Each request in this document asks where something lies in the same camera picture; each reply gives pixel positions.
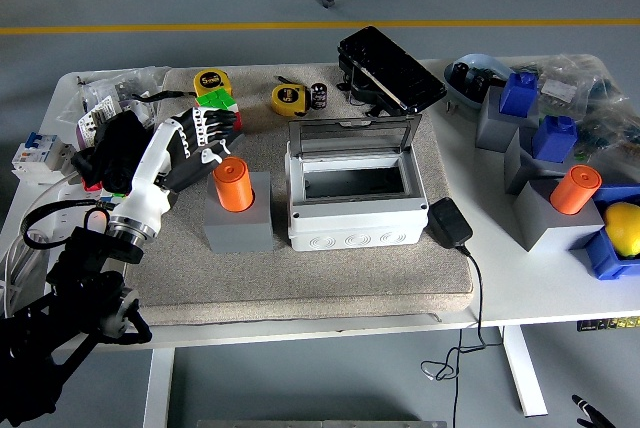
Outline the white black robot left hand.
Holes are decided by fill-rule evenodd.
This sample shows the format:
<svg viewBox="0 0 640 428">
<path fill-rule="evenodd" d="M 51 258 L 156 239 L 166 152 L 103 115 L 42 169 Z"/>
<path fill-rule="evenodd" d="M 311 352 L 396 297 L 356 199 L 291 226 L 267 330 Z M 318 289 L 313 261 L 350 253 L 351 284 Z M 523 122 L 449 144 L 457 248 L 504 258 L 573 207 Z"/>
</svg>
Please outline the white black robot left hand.
<svg viewBox="0 0 640 428">
<path fill-rule="evenodd" d="M 170 197 L 210 174 L 241 137 L 239 109 L 197 106 L 156 129 L 132 179 L 132 189 L 111 214 L 108 233 L 142 243 L 156 238 Z"/>
</svg>

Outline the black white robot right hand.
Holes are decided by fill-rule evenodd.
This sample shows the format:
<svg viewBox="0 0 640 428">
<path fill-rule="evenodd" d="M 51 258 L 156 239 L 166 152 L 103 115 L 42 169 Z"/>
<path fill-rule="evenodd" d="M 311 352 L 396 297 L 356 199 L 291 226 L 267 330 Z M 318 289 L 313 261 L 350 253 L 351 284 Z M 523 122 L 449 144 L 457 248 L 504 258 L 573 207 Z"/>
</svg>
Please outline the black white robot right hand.
<svg viewBox="0 0 640 428">
<path fill-rule="evenodd" d="M 573 394 L 571 399 L 584 414 L 583 418 L 576 419 L 578 425 L 585 428 L 615 428 L 604 414 L 579 395 Z"/>
</svg>

